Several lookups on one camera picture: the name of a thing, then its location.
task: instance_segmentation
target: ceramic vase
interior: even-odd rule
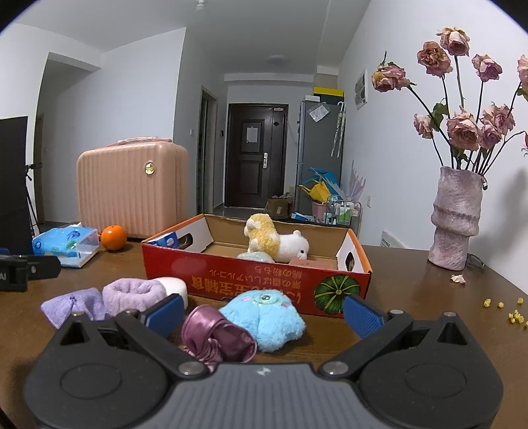
[[[469,238],[478,234],[482,176],[467,170],[440,168],[431,222],[436,226],[429,260],[454,271],[466,265]]]

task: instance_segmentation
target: green pumpkin picture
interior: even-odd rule
[[[314,290],[314,301],[317,308],[327,314],[343,313],[345,298],[359,295],[359,283],[344,274],[327,277]]]

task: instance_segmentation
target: purple cloth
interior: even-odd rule
[[[102,299],[112,316],[127,309],[145,311],[166,296],[167,292],[158,280],[140,278],[120,278],[102,290]]]
[[[209,305],[196,307],[182,326],[184,350],[211,371],[219,362],[250,362],[257,353],[251,334]]]
[[[56,296],[42,303],[40,308],[56,329],[62,326],[73,311],[84,311],[90,320],[110,318],[101,292],[94,287]]]

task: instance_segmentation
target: suitcase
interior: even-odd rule
[[[187,218],[187,150],[138,137],[87,151],[77,160],[79,214],[99,233],[123,226],[147,238]]]

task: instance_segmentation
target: white vent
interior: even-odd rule
[[[395,247],[398,249],[405,249],[405,246],[391,236],[387,231],[381,233],[381,247]]]

